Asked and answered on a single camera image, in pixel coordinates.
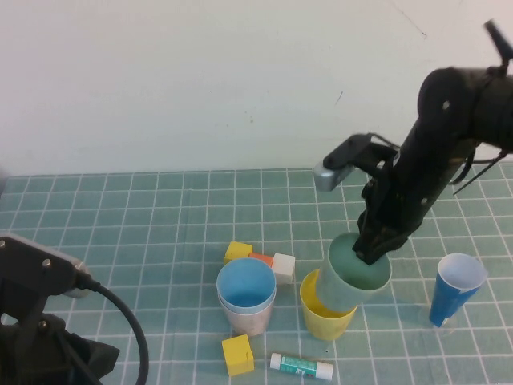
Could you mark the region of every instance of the toy block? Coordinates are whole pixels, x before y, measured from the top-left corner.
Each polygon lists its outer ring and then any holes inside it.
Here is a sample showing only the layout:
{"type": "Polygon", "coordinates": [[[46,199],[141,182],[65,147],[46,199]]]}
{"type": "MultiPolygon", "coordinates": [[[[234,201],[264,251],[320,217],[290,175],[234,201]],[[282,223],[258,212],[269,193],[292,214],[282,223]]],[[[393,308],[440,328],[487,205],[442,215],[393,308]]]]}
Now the toy block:
{"type": "Polygon", "coordinates": [[[234,259],[248,257],[253,252],[253,246],[246,245],[240,242],[230,242],[228,250],[224,255],[224,264],[233,261],[234,259]]]}
{"type": "Polygon", "coordinates": [[[292,283],[294,278],[294,268],[296,265],[296,258],[292,255],[274,254],[273,269],[274,276],[276,277],[276,284],[292,283]]]}
{"type": "Polygon", "coordinates": [[[269,265],[269,267],[273,267],[273,257],[270,257],[269,255],[262,255],[262,254],[251,253],[251,254],[249,254],[249,257],[250,258],[260,259],[262,262],[264,262],[267,265],[269,265]]]}
{"type": "Polygon", "coordinates": [[[230,377],[255,370],[255,362],[247,334],[225,339],[222,344],[224,361],[230,377]]]}

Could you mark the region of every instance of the cable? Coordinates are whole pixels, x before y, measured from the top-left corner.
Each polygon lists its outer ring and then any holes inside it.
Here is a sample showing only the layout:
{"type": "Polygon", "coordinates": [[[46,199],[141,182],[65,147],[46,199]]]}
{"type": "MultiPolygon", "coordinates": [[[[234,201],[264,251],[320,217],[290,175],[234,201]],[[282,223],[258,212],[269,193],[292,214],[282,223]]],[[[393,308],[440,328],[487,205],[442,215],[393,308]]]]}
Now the cable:
{"type": "Polygon", "coordinates": [[[470,153],[470,155],[465,160],[465,165],[463,166],[463,170],[459,173],[459,175],[456,177],[456,179],[451,181],[450,184],[452,184],[452,185],[459,184],[462,180],[465,179],[465,176],[468,175],[468,172],[472,168],[472,163],[474,162],[474,156],[475,156],[475,149],[470,153]]]}
{"type": "Polygon", "coordinates": [[[384,136],[381,136],[381,135],[377,134],[376,132],[369,132],[369,135],[370,135],[370,136],[373,136],[373,137],[375,137],[375,138],[378,138],[381,142],[388,144],[389,146],[391,146],[392,148],[395,148],[396,150],[397,150],[398,148],[400,148],[400,146],[396,145],[396,143],[394,143],[394,142],[390,142],[387,138],[385,138],[384,136]]]}
{"type": "Polygon", "coordinates": [[[474,164],[489,164],[491,162],[495,162],[497,158],[493,158],[493,159],[478,159],[478,160],[474,160],[474,164]]]}
{"type": "Polygon", "coordinates": [[[476,176],[474,176],[472,179],[470,179],[468,182],[466,182],[462,187],[460,187],[456,192],[454,192],[453,195],[456,195],[460,191],[462,191],[466,186],[468,186],[470,183],[472,183],[474,180],[478,179],[482,174],[484,174],[486,171],[488,171],[490,168],[494,166],[497,162],[499,162],[501,159],[505,158],[508,152],[506,150],[502,150],[494,159],[491,160],[491,162],[483,169],[481,170],[476,176]]]}
{"type": "Polygon", "coordinates": [[[147,375],[150,370],[150,355],[147,349],[147,341],[144,336],[143,328],[137,321],[135,315],[131,312],[130,308],[117,295],[112,293],[107,287],[102,286],[99,282],[92,279],[91,275],[78,272],[77,274],[77,287],[80,289],[89,289],[102,294],[106,299],[112,302],[121,313],[125,316],[130,327],[134,331],[137,345],[139,346],[139,375],[135,385],[145,385],[147,375]]]}
{"type": "Polygon", "coordinates": [[[70,348],[70,344],[67,343],[66,339],[64,339],[63,335],[57,333],[57,339],[61,344],[61,347],[66,350],[66,352],[70,355],[71,361],[76,365],[77,369],[86,377],[87,381],[91,385],[102,385],[102,383],[93,375],[91,369],[86,365],[86,363],[77,355],[77,352],[74,349],[70,348]]]}

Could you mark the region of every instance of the yellow cup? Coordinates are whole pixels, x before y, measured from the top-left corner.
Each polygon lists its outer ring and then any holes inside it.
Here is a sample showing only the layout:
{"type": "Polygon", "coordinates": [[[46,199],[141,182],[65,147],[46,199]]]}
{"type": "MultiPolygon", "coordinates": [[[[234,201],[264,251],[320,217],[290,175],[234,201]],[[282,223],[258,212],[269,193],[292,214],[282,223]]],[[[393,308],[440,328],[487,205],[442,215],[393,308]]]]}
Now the yellow cup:
{"type": "Polygon", "coordinates": [[[319,269],[314,270],[301,283],[300,296],[305,324],[313,337],[333,341],[345,332],[358,306],[343,313],[326,308],[315,295],[318,276],[319,269]]]}

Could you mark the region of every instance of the teal grid mat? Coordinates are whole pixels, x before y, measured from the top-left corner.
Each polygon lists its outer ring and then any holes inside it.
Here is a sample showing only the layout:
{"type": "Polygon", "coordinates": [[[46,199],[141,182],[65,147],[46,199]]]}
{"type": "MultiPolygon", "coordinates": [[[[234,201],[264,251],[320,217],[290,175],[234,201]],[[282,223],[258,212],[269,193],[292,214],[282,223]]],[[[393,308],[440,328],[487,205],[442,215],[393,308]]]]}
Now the teal grid mat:
{"type": "MultiPolygon", "coordinates": [[[[343,188],[317,193],[309,169],[16,177],[0,199],[0,230],[83,259],[123,298],[147,334],[151,385],[318,383],[269,370],[274,351],[333,363],[337,385],[513,383],[513,164],[495,166],[458,197],[452,188],[440,196],[390,254],[391,285],[360,306],[340,339],[321,342],[306,331],[299,284],[331,239],[357,230],[365,182],[354,172],[343,188]],[[268,331],[251,338],[256,370],[233,379],[220,344],[232,333],[215,289],[231,240],[297,258],[268,331]],[[490,277],[458,312],[457,330],[440,336],[419,314],[438,260],[453,252],[479,256],[490,277]]],[[[121,350],[103,383],[135,382],[135,338],[102,297],[51,298],[46,312],[121,350]]]]}

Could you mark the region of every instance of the teal cup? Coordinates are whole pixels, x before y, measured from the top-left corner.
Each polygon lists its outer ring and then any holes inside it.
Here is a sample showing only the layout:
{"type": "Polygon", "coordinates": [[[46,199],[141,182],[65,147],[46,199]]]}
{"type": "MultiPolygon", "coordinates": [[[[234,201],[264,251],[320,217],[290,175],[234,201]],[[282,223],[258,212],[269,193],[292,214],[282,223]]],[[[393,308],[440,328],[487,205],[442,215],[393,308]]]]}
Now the teal cup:
{"type": "Polygon", "coordinates": [[[353,245],[357,238],[356,233],[335,238],[319,271],[317,298],[333,311],[351,311],[382,291],[392,275],[386,255],[372,265],[356,256],[353,245]]]}

